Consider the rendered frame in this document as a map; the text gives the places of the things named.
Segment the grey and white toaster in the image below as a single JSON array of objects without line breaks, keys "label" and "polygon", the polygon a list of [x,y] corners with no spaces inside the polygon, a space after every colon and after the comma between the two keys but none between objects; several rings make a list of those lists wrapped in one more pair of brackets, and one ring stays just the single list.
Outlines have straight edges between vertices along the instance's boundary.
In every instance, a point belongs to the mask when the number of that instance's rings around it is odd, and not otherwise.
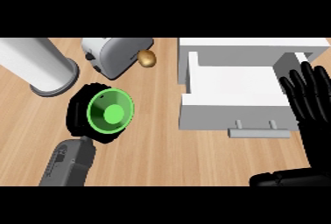
[{"label": "grey and white toaster", "polygon": [[152,38],[83,38],[86,60],[95,70],[115,80],[138,61],[139,50],[154,45]]}]

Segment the brown potato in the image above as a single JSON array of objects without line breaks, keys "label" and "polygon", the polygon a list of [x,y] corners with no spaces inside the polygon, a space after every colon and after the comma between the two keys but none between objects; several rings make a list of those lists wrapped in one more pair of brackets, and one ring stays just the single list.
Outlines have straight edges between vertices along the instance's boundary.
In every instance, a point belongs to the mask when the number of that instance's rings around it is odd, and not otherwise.
[{"label": "brown potato", "polygon": [[154,67],[157,64],[157,56],[151,50],[141,50],[138,54],[139,64],[144,67]]}]

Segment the white open drawer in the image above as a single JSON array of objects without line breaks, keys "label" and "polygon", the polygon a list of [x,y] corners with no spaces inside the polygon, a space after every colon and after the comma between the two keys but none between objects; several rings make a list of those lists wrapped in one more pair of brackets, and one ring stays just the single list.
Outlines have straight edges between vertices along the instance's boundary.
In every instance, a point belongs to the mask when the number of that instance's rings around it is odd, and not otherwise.
[{"label": "white open drawer", "polygon": [[189,88],[183,106],[277,106],[288,107],[277,75],[287,76],[308,61],[302,52],[281,58],[282,72],[271,66],[200,66],[198,53],[189,53]]}]

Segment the green cup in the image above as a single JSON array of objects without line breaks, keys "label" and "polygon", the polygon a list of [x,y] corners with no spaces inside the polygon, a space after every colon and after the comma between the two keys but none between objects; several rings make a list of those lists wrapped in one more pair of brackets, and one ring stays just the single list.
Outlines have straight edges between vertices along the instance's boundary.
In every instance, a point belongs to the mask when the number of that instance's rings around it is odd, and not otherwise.
[{"label": "green cup", "polygon": [[135,115],[135,102],[126,91],[108,88],[96,93],[87,104],[87,123],[101,134],[121,132]]}]

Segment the white cabinet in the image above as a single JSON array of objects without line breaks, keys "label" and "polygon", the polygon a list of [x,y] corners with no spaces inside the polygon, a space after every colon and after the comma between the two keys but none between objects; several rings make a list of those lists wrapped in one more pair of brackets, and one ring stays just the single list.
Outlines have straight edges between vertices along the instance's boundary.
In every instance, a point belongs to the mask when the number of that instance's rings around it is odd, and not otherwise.
[{"label": "white cabinet", "polygon": [[271,67],[284,53],[303,53],[312,62],[331,47],[325,38],[178,38],[179,83],[186,80],[189,52],[207,67]]}]

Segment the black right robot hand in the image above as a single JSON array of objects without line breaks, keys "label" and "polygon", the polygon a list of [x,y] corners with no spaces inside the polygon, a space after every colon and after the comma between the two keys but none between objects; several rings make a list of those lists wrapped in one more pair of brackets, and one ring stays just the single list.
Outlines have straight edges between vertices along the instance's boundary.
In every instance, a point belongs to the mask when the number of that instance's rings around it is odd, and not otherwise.
[{"label": "black right robot hand", "polygon": [[309,168],[256,174],[250,186],[331,186],[331,77],[322,66],[302,63],[302,73],[281,77],[297,120]]}]

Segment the white drawer front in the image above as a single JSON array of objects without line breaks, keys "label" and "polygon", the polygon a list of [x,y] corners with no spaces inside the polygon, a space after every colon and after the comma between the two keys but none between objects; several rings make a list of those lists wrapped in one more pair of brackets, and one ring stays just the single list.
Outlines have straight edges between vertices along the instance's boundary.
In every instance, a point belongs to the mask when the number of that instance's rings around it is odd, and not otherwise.
[{"label": "white drawer front", "polygon": [[228,130],[240,120],[247,129],[297,130],[297,121],[284,94],[183,94],[179,128]]}]

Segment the white cylinder with grey base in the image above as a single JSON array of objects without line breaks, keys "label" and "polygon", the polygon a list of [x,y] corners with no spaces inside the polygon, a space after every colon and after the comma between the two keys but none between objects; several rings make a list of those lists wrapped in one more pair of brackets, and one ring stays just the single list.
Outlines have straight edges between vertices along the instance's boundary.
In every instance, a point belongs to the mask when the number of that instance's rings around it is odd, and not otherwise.
[{"label": "white cylinder with grey base", "polygon": [[43,97],[64,94],[79,80],[79,64],[49,38],[0,38],[0,65]]}]

